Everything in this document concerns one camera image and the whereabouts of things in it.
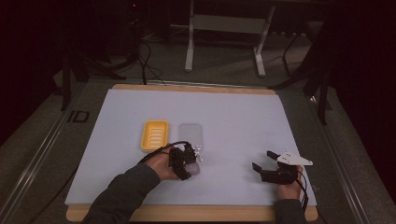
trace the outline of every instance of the white desk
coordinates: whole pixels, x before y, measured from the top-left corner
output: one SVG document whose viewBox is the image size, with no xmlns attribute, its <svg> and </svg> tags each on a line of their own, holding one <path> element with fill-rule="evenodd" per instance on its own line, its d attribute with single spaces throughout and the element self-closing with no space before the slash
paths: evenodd
<svg viewBox="0 0 396 224">
<path fill-rule="evenodd" d="M 262 183 L 251 163 L 275 170 L 266 150 L 298 153 L 283 106 L 273 91 L 117 85 L 107 94 L 66 199 L 67 218 L 80 221 L 114 176 L 145 153 L 139 142 L 147 119 L 203 126 L 201 173 L 165 181 L 135 211 L 134 221 L 267 221 L 274 219 L 276 185 Z M 318 217 L 308 180 L 308 220 Z"/>
<path fill-rule="evenodd" d="M 260 42 L 253 48 L 256 61 L 257 72 L 260 77 L 265 77 L 264 65 L 262 62 L 262 46 L 268 34 L 271 20 L 274 16 L 275 6 L 271 6 L 266 20 L 252 18 L 234 18 L 194 14 L 194 0 L 190 0 L 190 24 L 189 24 L 189 45 L 185 70 L 192 71 L 192 61 L 194 54 L 194 30 L 212 30 L 225 32 L 238 32 L 247 34 L 260 34 Z"/>
</svg>

